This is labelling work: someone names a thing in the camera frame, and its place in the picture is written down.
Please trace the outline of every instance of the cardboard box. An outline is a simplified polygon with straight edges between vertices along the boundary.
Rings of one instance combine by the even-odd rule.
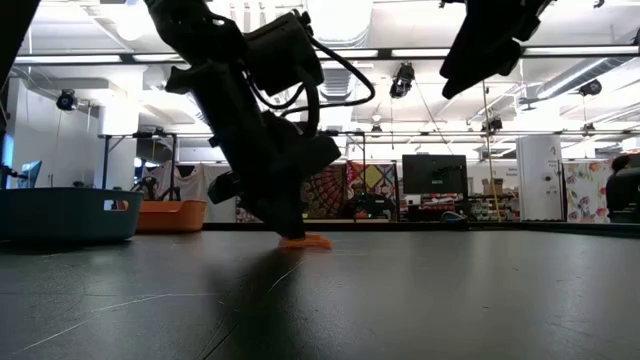
[[[496,195],[502,195],[502,185],[504,184],[504,179],[494,178],[496,188]],[[493,195],[493,187],[491,186],[491,181],[489,179],[482,179],[482,187],[483,194],[485,195]]]

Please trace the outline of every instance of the floor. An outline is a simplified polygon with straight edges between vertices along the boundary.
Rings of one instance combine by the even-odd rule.
[[[638,359],[640,242],[533,232],[0,243],[0,359]]]

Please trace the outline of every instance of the orange basket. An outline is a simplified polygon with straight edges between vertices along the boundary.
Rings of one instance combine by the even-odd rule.
[[[202,230],[206,201],[144,201],[137,233],[195,232]]]

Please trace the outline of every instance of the orange object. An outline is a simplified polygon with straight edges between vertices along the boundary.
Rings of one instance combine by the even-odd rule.
[[[205,201],[144,201],[140,207],[136,232],[200,231],[206,210]]]
[[[331,250],[333,244],[329,239],[324,236],[307,234],[304,239],[288,240],[282,238],[280,240],[280,247],[286,249],[301,249],[306,247],[319,247],[327,250]]]

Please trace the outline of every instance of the computer monitor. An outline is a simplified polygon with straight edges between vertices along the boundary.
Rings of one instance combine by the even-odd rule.
[[[22,165],[22,172],[18,175],[18,189],[33,189],[36,187],[42,161]]]
[[[464,155],[403,155],[402,172],[405,194],[469,192]]]

